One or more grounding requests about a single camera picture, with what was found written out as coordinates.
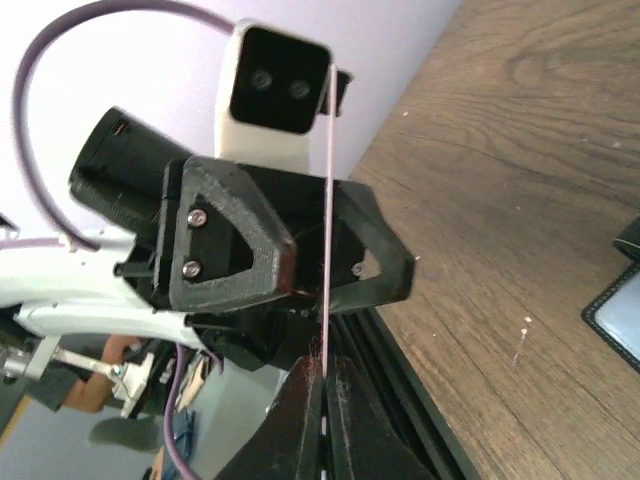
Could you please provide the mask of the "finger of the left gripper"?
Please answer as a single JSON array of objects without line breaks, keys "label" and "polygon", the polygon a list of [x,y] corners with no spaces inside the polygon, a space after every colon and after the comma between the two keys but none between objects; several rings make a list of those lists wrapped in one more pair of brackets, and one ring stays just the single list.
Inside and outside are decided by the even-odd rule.
[{"label": "finger of the left gripper", "polygon": [[250,175],[206,157],[182,170],[169,301],[173,309],[225,313],[289,295],[297,247]]},{"label": "finger of the left gripper", "polygon": [[415,275],[415,256],[386,222],[373,190],[344,181],[336,191],[334,212],[378,262],[380,274],[334,288],[329,312],[343,314],[406,300]]}]

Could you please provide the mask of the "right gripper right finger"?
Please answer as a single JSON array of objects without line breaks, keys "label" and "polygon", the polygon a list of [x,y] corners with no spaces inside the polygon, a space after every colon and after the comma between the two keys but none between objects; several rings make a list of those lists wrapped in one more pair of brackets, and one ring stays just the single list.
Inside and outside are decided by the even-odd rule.
[{"label": "right gripper right finger", "polygon": [[351,359],[329,358],[325,391],[330,479],[433,477],[396,435]]}]

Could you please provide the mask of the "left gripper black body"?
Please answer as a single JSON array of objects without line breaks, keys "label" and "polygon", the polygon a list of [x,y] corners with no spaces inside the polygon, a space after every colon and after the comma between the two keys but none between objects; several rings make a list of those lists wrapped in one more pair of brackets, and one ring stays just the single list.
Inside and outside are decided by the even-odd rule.
[{"label": "left gripper black body", "polygon": [[323,229],[318,178],[173,160],[114,273],[154,311],[177,313],[214,354],[246,370],[285,370],[320,339],[323,284],[354,283],[352,267],[365,253],[337,221],[324,276]]}]

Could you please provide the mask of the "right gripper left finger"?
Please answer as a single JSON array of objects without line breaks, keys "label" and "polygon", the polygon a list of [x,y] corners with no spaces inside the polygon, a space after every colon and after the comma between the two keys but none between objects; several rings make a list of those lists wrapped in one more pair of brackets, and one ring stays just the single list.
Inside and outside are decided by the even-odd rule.
[{"label": "right gripper left finger", "polygon": [[322,366],[299,358],[256,433],[217,475],[230,480],[320,477]]}]

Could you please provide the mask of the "red striped credit card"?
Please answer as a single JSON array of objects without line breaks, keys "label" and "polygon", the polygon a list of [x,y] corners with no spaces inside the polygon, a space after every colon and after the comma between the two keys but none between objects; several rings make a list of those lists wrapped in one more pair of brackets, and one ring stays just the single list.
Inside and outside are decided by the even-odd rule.
[{"label": "red striped credit card", "polygon": [[329,69],[328,84],[328,119],[326,135],[326,178],[325,178],[325,206],[324,206],[324,264],[323,264],[323,291],[322,291],[322,349],[321,366],[322,376],[326,378],[328,373],[329,350],[329,309],[330,309],[330,281],[331,281],[331,256],[332,256],[332,224],[333,224],[333,199],[334,199],[334,173],[333,173],[333,147],[334,147],[334,121],[336,116],[335,101],[337,99],[337,67],[332,64]]}]

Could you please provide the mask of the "black leather card holder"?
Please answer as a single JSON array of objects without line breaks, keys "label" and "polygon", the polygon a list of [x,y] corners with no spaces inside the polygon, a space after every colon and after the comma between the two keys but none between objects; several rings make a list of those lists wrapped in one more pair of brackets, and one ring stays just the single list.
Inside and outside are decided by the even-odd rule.
[{"label": "black leather card holder", "polygon": [[631,264],[582,311],[582,320],[639,372],[639,217],[612,241]]}]

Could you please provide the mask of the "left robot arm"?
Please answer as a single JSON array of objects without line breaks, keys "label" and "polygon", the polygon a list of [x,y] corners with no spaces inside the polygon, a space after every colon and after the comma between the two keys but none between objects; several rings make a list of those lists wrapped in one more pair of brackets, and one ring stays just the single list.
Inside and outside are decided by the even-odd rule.
[{"label": "left robot arm", "polygon": [[189,152],[110,109],[70,174],[98,218],[86,249],[61,233],[1,242],[1,340],[111,334],[289,368],[322,315],[396,303],[415,259],[373,191]]}]

